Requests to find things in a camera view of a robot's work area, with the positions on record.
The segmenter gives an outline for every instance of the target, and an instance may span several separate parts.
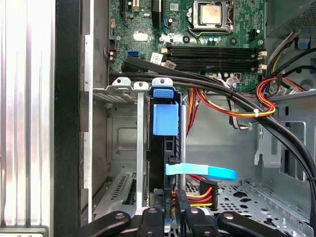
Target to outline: red wire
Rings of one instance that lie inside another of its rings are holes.
[[[207,198],[205,199],[202,199],[202,200],[191,200],[190,202],[207,202],[207,201],[210,201],[212,199],[212,195],[208,196]]]

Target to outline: perforated metal panel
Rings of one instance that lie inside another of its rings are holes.
[[[294,19],[289,23],[293,27],[315,27],[316,26],[316,6],[310,8],[302,16]]]

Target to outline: sata port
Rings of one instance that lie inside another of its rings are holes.
[[[134,58],[139,58],[139,52],[138,51],[128,51],[127,56],[129,57],[134,57]]]

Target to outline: orange wire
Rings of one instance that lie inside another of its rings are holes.
[[[203,195],[187,195],[187,197],[188,198],[196,198],[196,199],[198,199],[198,198],[204,198],[204,197],[206,197],[207,195],[209,195],[209,193],[212,191],[212,187],[210,187],[207,191],[206,191],[206,193],[205,194],[203,194]]]

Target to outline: label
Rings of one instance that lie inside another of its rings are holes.
[[[170,3],[170,11],[179,11],[179,4]]]
[[[152,53],[152,57],[150,59],[150,62],[160,65],[162,62],[162,57],[163,57],[163,55],[160,53]]]
[[[170,69],[175,69],[177,65],[173,62],[170,62],[169,60],[166,61],[166,63],[164,64],[164,67],[166,68],[170,68]]]

